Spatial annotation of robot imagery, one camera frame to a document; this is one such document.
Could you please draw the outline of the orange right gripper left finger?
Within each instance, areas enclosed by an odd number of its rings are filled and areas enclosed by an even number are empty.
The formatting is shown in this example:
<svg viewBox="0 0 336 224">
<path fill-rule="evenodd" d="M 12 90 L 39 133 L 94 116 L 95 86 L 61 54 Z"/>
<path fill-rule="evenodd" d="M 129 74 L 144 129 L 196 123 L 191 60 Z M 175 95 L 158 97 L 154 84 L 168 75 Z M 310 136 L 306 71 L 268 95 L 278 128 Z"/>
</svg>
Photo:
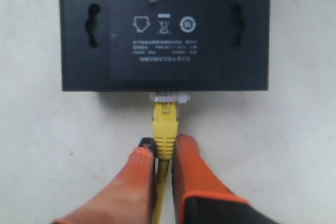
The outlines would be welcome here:
<svg viewBox="0 0 336 224">
<path fill-rule="evenodd" d="M 155 154 L 154 139 L 141 139 L 103 190 L 53 223 L 151 223 L 156 204 Z"/>
</svg>

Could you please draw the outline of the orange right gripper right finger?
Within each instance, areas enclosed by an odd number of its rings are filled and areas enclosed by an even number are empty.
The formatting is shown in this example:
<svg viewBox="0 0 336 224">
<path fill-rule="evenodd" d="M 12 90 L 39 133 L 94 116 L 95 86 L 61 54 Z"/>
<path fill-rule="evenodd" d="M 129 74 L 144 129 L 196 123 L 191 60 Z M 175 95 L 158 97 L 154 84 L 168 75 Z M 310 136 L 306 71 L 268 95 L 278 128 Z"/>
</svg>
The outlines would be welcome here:
<svg viewBox="0 0 336 224">
<path fill-rule="evenodd" d="M 222 183 L 203 160 L 194 137 L 177 137 L 172 161 L 176 223 L 274 223 Z"/>
</svg>

